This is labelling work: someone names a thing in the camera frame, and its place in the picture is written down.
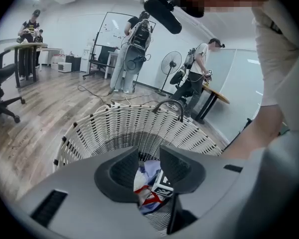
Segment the black microphone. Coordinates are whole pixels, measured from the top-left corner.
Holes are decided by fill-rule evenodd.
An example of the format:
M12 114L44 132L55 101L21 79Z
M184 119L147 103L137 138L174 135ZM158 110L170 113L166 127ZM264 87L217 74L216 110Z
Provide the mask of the black microphone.
M175 16L158 0L147 0L144 2L144 9L159 23L167 28L172 34L178 34L181 32L181 24L175 18Z

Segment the laundry basket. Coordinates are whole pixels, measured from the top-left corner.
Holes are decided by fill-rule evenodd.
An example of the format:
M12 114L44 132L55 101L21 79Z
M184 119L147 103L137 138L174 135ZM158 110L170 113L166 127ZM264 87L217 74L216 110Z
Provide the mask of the laundry basket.
M172 145L198 153L218 156L221 149L197 126L173 112L149 106L106 108L91 114L68 129L60 143L53 170L74 161L101 155L129 146L139 148L139 160L159 160L159 147ZM171 205L146 215L163 236L169 221Z

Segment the standing fan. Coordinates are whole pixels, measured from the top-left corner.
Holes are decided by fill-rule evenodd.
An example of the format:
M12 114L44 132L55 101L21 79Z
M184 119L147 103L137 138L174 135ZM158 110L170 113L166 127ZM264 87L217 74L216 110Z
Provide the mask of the standing fan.
M166 84L166 81L170 74L175 73L181 65L181 54L178 51L172 51L169 52L163 59L161 63L161 71L166 74L166 79L163 84L163 87L161 88L160 92L158 93L161 96L166 96L165 93L163 93L164 86Z

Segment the whiteboard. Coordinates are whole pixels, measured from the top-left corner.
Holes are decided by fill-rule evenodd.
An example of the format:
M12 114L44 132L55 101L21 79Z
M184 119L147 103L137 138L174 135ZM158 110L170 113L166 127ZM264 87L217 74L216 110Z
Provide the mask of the whiteboard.
M131 17L133 17L133 15L108 12L100 28L96 44L120 49L124 43L124 28ZM154 29L156 23L151 21L149 23Z

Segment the vent grille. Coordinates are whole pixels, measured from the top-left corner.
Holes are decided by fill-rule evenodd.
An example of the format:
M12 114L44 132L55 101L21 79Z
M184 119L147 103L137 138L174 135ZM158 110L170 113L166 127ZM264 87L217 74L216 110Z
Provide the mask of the vent grille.
M67 193L53 190L36 208L31 218L47 227L67 195Z

